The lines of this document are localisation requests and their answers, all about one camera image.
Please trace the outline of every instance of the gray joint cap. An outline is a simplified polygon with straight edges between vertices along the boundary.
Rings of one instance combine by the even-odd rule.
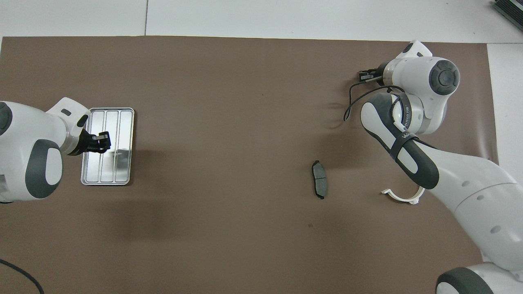
[[[9,126],[11,125],[11,122],[13,120],[13,112],[5,104],[5,102],[0,102],[0,135],[5,133]]]
[[[449,95],[459,85],[459,70],[448,60],[438,61],[430,70],[430,88],[439,95]]]

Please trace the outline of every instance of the velcro strap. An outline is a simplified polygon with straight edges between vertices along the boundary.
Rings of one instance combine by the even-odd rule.
[[[408,140],[413,138],[417,138],[417,136],[409,132],[403,132],[398,137],[396,137],[396,141],[394,141],[394,144],[392,144],[391,151],[389,152],[392,159],[396,160],[397,155],[400,153],[403,145],[405,145]]]
[[[411,102],[409,101],[405,93],[400,93],[398,95],[398,98],[400,99],[400,104],[403,109],[403,119],[401,124],[404,125],[406,128],[409,128],[411,126],[412,121]]]

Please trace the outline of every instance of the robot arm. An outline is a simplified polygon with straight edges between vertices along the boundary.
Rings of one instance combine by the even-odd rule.
[[[89,114],[69,98],[47,112],[0,102],[0,202],[43,199],[60,183],[63,155],[109,149],[107,133],[83,129]]]
[[[385,68],[382,83],[402,87],[405,93],[372,95],[361,109],[361,123],[415,183],[445,204],[484,255],[505,271],[481,265],[472,270],[510,277],[505,277],[505,282],[513,283],[508,286],[483,277],[492,290],[523,292],[523,283],[517,282],[523,281],[523,188],[491,161],[441,151],[417,138],[417,133],[432,133],[439,127],[447,99],[459,83],[459,72],[450,61],[428,58],[426,51],[408,55],[409,48],[422,52],[420,46],[411,43],[404,55],[381,66]],[[443,88],[436,88],[434,81]],[[461,293],[445,291],[443,285],[438,293]]]

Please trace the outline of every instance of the white clip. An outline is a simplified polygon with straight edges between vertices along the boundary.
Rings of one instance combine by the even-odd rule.
[[[399,121],[394,121],[394,125],[397,127],[398,130],[402,132],[407,131],[407,128],[404,125],[402,125]]]
[[[420,186],[418,189],[418,192],[416,192],[416,194],[414,194],[414,196],[409,199],[403,199],[403,198],[396,196],[396,194],[394,194],[394,192],[391,189],[385,189],[381,192],[381,194],[389,194],[390,197],[392,197],[398,201],[401,201],[401,202],[408,202],[410,204],[418,204],[419,198],[423,195],[424,192],[425,192],[425,188]]]

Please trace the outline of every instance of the white plastic bracket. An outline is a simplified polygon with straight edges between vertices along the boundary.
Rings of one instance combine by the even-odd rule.
[[[480,252],[481,252],[481,259],[483,260],[483,262],[485,262],[485,263],[492,262],[492,260],[490,260],[490,258],[483,251],[480,250]]]
[[[510,272],[511,274],[514,275],[514,277],[520,281],[520,282],[523,282],[523,270],[519,270],[517,272]]]
[[[414,204],[418,204],[419,198],[423,195],[424,192],[425,192],[425,188],[420,186],[418,189],[418,192],[416,192],[416,194],[414,194],[414,196],[412,196],[411,198],[406,198],[406,199],[400,198],[400,197],[396,196],[396,194],[394,194],[394,192],[391,189],[385,189],[381,192],[381,194],[389,194],[389,196],[392,197],[393,199],[396,199],[401,202],[408,202],[408,203],[414,205]]]

